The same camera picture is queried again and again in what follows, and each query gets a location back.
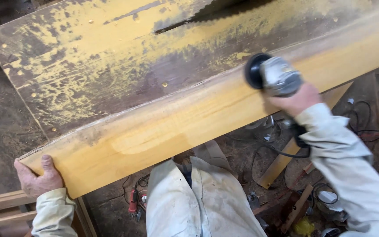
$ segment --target sleeve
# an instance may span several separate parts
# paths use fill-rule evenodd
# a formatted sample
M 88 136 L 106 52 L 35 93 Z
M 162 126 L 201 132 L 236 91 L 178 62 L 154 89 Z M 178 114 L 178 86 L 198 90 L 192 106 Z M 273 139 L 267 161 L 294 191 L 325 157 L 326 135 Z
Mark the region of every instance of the sleeve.
M 311 146 L 310 159 L 331 183 L 344 210 L 348 231 L 341 236 L 379 236 L 379 174 L 371 166 L 372 153 L 352 131 L 349 119 L 333 116 L 325 103 L 295 117 L 307 132 L 300 136 Z
M 34 237 L 77 237 L 71 227 L 75 202 L 71 201 L 66 188 L 55 189 L 40 195 L 36 201 L 37 215 L 33 220 Z

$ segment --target hand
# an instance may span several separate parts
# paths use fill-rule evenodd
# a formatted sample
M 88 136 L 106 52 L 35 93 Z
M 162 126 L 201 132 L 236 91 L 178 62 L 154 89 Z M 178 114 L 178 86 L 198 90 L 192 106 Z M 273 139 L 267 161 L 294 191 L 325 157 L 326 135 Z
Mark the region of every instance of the hand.
M 291 97 L 269 97 L 268 100 L 272 105 L 282 108 L 292 117 L 315 104 L 323 102 L 318 89 L 308 82 L 303 83 L 296 94 Z
M 44 170 L 42 176 L 36 177 L 29 167 L 17 159 L 14 161 L 14 167 L 17 170 L 21 188 L 28 197 L 36 199 L 46 192 L 64 187 L 62 178 L 55 169 L 54 162 L 50 155 L 42 156 L 42 168 Z

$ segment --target dusty shirt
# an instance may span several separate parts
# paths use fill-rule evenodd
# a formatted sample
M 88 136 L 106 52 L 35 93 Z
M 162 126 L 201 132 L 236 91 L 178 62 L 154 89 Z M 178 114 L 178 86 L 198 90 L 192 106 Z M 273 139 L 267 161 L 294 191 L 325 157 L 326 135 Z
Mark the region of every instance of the dusty shirt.
M 307 128 L 301 138 L 312 146 L 311 161 L 334 187 L 350 214 L 349 227 L 356 231 L 341 236 L 379 237 L 379 174 L 370 165 L 369 149 L 345 128 L 348 119 L 332 116 L 321 103 L 303 111 L 295 120 Z M 242 187 L 229 169 L 197 157 L 192 157 L 191 162 L 192 187 L 172 160 L 153 169 L 147 235 L 265 237 Z M 76 236 L 70 227 L 74 206 L 65 189 L 40 196 L 37 210 L 34 236 Z

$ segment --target angle grinder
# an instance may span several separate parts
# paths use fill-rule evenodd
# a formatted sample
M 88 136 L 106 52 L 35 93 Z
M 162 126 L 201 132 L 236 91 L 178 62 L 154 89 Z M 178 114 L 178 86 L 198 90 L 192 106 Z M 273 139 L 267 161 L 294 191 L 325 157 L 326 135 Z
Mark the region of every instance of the angle grinder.
M 264 89 L 269 96 L 290 97 L 303 84 L 301 73 L 295 70 L 289 62 L 281 57 L 272 57 L 268 54 L 256 54 L 245 66 L 245 79 L 255 89 Z M 296 144 L 300 148 L 309 148 L 300 135 L 307 132 L 294 119 L 285 115 L 285 127 L 293 133 Z

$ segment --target workshop floor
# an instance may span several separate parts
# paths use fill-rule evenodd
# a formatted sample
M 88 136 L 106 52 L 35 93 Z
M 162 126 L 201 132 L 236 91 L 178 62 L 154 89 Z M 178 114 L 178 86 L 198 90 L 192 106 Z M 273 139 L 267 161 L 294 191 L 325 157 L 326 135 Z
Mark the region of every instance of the workshop floor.
M 34 11 L 31 3 L 23 3 L 22 0 L 1 0 L 1 2 L 2 7 L 0 7 L 0 13 L 3 13 L 3 17 L 1 18 L 3 23 Z M 367 128 L 375 129 L 375 96 L 371 78 L 369 76 L 362 76 L 353 83 L 335 106 L 333 110 L 335 115 L 343 115 L 352 109 L 351 105 L 347 102 L 348 98 L 353 98 L 355 101 L 366 100 L 371 103 L 373 111 L 371 113 L 371 122 Z M 359 109 L 358 117 L 361 124 L 366 121 L 369 111 L 366 107 L 357 109 Z M 240 129 L 230 135 L 244 139 L 248 136 L 248 133 L 246 130 Z M 273 145 L 276 148 L 282 149 L 288 140 L 289 134 L 287 131 L 283 131 Z M 45 141 L 46 139 L 33 117 L 24 106 L 23 101 L 12 87 L 8 78 L 0 69 L 0 194 L 20 189 L 19 181 L 12 166 L 13 160 Z M 233 170 L 238 173 L 252 170 L 254 180 L 260 178 L 277 155 L 275 152 L 261 147 L 259 149 L 260 155 L 255 156 L 253 163 L 254 153 L 260 147 L 257 142 L 239 142 L 226 136 L 218 137 L 216 142 L 228 157 Z M 367 145 L 375 154 L 374 167 L 379 172 L 379 140 L 367 143 Z M 180 159 L 182 159 L 183 162 L 188 162 L 187 157 L 189 154 L 191 153 L 187 152 L 186 154 L 180 155 Z M 286 182 L 289 186 L 296 180 L 302 172 L 302 168 L 307 164 L 308 159 L 293 159 L 291 161 L 286 171 Z M 140 222 L 137 222 L 128 214 L 128 204 L 125 198 L 127 200 L 129 199 L 129 192 L 135 182 L 150 172 L 150 170 L 150 168 L 147 168 L 131 175 L 125 184 L 124 181 L 127 178 L 118 180 L 85 195 L 85 200 L 100 237 L 146 235 L 145 221 L 140 220 Z M 315 170 L 300 179 L 293 189 L 302 189 L 307 184 L 313 184 L 320 178 L 320 173 Z M 126 191 L 125 196 L 123 195 L 123 187 Z M 247 191 L 255 191 L 255 193 L 260 196 L 261 202 L 276 199 L 287 190 L 283 182 L 283 174 L 276 179 L 272 187 L 273 188 L 266 190 L 256 186 L 253 182 L 248 182 L 245 189 Z

